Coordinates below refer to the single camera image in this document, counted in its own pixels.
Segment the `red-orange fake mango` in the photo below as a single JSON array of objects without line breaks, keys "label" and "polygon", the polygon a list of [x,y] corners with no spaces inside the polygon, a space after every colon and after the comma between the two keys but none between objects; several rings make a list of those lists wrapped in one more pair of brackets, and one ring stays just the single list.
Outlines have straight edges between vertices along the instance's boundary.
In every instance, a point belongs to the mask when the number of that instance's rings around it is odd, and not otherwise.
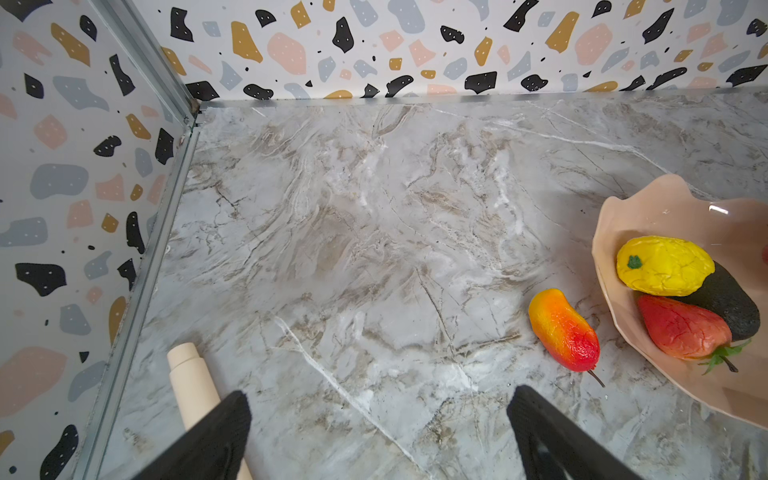
[{"label": "red-orange fake mango", "polygon": [[573,372],[587,372],[604,386],[594,372],[600,358],[598,336],[562,291],[537,293],[529,304],[528,316],[534,334],[560,365]]}]

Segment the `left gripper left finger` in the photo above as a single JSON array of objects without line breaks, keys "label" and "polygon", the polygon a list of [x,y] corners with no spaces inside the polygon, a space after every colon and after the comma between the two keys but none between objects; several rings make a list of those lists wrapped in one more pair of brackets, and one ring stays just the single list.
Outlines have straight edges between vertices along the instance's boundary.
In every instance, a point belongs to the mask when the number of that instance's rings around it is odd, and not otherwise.
[{"label": "left gripper left finger", "polygon": [[236,479],[251,420],[246,395],[230,393],[134,479]]}]

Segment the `red fake strawberry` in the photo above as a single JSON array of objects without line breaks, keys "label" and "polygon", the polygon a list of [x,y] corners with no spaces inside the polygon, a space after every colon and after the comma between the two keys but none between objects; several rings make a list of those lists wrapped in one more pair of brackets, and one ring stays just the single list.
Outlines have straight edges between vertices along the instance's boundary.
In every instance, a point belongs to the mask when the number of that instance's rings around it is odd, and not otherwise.
[{"label": "red fake strawberry", "polygon": [[636,299],[646,331],[663,353],[706,366],[704,375],[719,365],[738,373],[731,357],[750,343],[733,345],[731,329],[718,314],[670,297],[643,294]]}]

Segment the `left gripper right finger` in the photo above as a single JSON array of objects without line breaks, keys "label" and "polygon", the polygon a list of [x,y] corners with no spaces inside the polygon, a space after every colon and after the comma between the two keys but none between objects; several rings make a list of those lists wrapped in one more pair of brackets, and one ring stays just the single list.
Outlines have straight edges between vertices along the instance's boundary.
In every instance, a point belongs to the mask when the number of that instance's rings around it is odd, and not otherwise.
[{"label": "left gripper right finger", "polygon": [[528,479],[637,479],[639,476],[528,385],[506,409]]}]

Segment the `dark fake avocado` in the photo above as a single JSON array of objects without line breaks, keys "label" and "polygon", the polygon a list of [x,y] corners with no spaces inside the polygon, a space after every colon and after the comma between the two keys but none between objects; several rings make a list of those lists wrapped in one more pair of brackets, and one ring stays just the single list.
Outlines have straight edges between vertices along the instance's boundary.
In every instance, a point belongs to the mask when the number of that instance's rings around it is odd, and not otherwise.
[{"label": "dark fake avocado", "polygon": [[717,262],[715,271],[706,277],[698,290],[687,296],[673,297],[673,300],[719,315],[726,322],[735,341],[753,337],[761,326],[760,313],[755,302],[736,279]]}]

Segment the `yellow fake lemon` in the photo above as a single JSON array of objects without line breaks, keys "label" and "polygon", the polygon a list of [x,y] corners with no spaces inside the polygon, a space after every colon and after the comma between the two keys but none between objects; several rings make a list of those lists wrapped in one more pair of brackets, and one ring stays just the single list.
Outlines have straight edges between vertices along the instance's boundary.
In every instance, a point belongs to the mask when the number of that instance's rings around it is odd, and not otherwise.
[{"label": "yellow fake lemon", "polygon": [[696,292],[715,272],[711,256],[683,239],[644,236],[626,242],[616,256],[619,279],[630,289],[655,296]]}]

